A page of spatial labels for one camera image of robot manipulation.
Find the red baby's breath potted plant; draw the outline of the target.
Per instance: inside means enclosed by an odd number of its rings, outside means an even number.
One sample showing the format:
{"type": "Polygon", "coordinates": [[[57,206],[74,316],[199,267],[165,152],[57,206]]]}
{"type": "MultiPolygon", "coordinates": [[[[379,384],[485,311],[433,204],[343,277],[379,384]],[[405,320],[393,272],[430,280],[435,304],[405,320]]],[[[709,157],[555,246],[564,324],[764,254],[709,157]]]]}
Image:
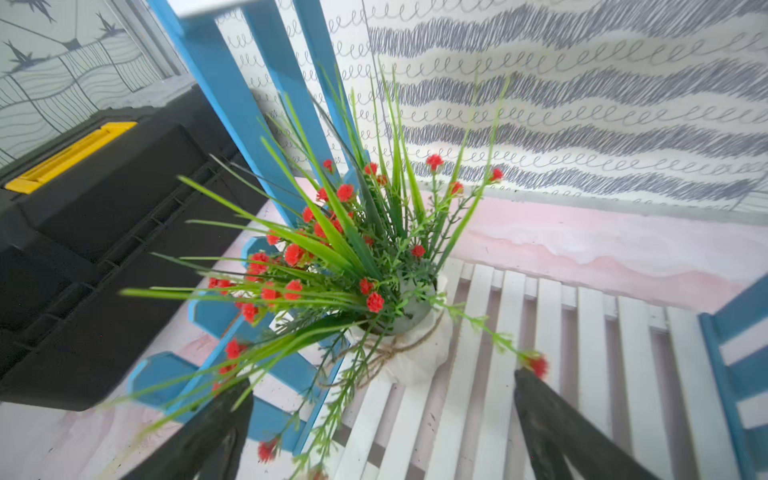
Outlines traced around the red baby's breath potted plant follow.
{"type": "Polygon", "coordinates": [[[387,103],[392,156],[370,161],[358,136],[346,144],[352,183],[334,180],[321,164],[314,196],[304,196],[298,226],[266,220],[259,229],[273,246],[247,260],[240,275],[212,268],[207,258],[181,264],[205,273],[204,289],[142,289],[142,298],[200,300],[239,309],[256,333],[235,337],[219,363],[195,373],[158,380],[132,393],[157,400],[167,421],[207,407],[238,411],[253,390],[306,347],[324,356],[301,388],[305,400],[326,405],[326,416],[309,426],[310,440],[295,457],[295,470],[311,479],[327,475],[331,440],[356,393],[414,353],[431,357],[431,345],[451,320],[485,330],[483,318],[450,303],[439,284],[448,257],[501,170],[482,168],[466,188],[457,176],[441,181],[443,159],[429,156],[430,192],[423,195],[405,147],[401,89],[394,77],[375,84],[387,103]]]}

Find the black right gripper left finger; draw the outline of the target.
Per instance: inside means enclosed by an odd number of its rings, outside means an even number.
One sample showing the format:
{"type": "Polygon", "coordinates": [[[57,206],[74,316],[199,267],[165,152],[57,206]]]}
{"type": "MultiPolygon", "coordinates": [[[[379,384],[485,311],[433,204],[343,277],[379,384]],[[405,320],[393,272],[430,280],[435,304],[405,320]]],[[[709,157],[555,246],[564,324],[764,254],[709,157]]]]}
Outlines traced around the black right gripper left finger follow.
{"type": "Polygon", "coordinates": [[[242,382],[211,400],[126,479],[234,479],[237,477],[254,401],[235,403],[242,382]]]}

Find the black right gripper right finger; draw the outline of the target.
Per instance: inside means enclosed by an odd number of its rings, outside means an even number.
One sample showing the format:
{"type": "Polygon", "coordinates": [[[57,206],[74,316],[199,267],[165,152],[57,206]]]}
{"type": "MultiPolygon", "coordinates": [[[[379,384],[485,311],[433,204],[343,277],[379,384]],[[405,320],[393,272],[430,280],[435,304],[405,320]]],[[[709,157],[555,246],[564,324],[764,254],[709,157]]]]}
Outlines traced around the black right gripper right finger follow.
{"type": "Polygon", "coordinates": [[[537,479],[653,479],[655,476],[527,369],[514,401],[537,479]]]}

